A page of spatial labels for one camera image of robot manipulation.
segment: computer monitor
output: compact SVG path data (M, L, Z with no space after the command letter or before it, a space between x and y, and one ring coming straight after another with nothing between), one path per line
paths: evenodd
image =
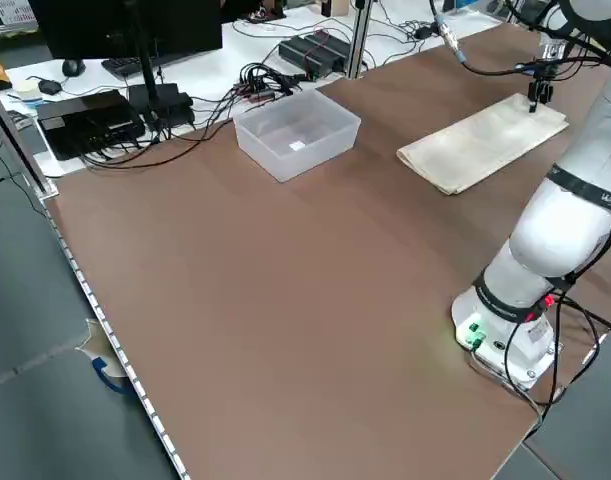
M145 85L129 88L130 104L152 121L165 119L166 127L186 123L192 101L176 84L156 85L151 58L222 46L220 0L30 0L30 5L55 58L139 57Z

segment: white desk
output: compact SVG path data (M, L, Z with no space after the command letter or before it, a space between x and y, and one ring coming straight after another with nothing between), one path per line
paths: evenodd
M432 16L429 10L427 0L386 0L385 7L392 22L395 24L402 23L407 20L422 20L431 21ZM304 34L312 32L315 28L329 28L344 31L351 39L352 28L354 25L354 12L350 12L347 17L335 17L335 19L326 19L320 15L318 6L300 7L292 10L287 10L287 18L275 22L276 24L257 24L252 25L244 22L236 22L233 24L223 25L223 48L213 52L207 52L193 57L187 58L181 62L165 66L163 73L165 82L177 83L179 89L186 92L190 96L198 96L208 99L220 99L223 95L237 82L241 68L250 62L260 62L265 56L279 43L282 39L277 36L285 36L286 38L297 33ZM381 3L374 4L372 8L372 19L386 21L385 14L381 7ZM304 28L296 32L293 28L302 28L311 26L318 22L322 22L315 28ZM458 37L464 37L487 30L498 25L498 21L479 12L463 9L458 13L450 16L449 24L453 28ZM239 33L246 32L250 35L267 36L270 38L250 38ZM330 33L339 38L343 35L337 30L330 30ZM377 22L371 22L369 27L370 34L386 34L391 35L401 40L405 40L405 35L398 32L395 28ZM423 45L423 50L442 45L443 41L440 38L428 39ZM405 53L410 55L417 53L418 49L410 51L412 45L401 44L400 42L380 36L369 37L366 50L369 54L364 57L365 62L370 68L374 68L374 61L377 66L380 66L392 54ZM396 57L391 61L403 58L406 55ZM61 60L52 60L49 62L37 63L25 67L19 67L9 70L7 73L12 81L23 80L31 75L38 77L62 81L64 79L61 72ZM93 90L100 86L114 87L125 90L125 83L121 83L114 76L109 74L102 66L101 60L86 60L87 69L77 78L71 78L64 85L67 92L73 94L83 94L92 90L90 93L96 93L99 90ZM296 74L302 73L295 66L282 60L277 53L273 53L267 60L267 64L277 70L287 73ZM316 83L304 83L303 88L314 88L326 83L330 83L340 78L339 75L331 75L326 79L319 80ZM129 79L129 84L142 83L142 76L135 76ZM35 115L36 112L19 101L15 101L8 97L5 92L0 93L0 98L7 110L17 110L22 113ZM61 93L53 99L72 98L67 93ZM195 110L211 111L213 104L200 102L195 100ZM247 102L241 102L236 105L231 114L236 115L250 108ZM196 123L200 123L209 117L210 113L196 113ZM175 130L176 134L189 131L189 127L181 127ZM36 157L43 173L48 176L59 177L66 173L70 173L81 168L85 168L79 159L68 161L57 161L51 154L42 154Z

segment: metal pole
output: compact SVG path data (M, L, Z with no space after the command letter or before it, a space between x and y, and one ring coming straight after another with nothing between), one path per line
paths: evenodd
M58 193L54 184L48 181L40 167L36 163L32 152L25 146L16 126L9 118L3 104L0 101L0 139L7 148L7 152L15 165L20 167L21 172L29 182L32 189L40 199L53 196Z
M349 50L349 65L347 78L356 80L361 74L363 52L369 31L369 19L372 14L374 0L356 0L356 21L354 22L354 36Z

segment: red object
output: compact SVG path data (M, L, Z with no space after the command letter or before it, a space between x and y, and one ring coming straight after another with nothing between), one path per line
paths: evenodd
M543 302L545 303L545 308L550 308L555 303L554 297L552 295L548 295L543 299Z

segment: keyboard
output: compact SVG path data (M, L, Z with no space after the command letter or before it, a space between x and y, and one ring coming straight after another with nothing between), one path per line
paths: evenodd
M152 66L156 68L185 57L187 57L186 54L162 55L157 58L152 58ZM104 60L101 65L103 65L103 68L109 73L121 79L136 75L143 71L141 68L141 61L137 57L110 58L109 60Z

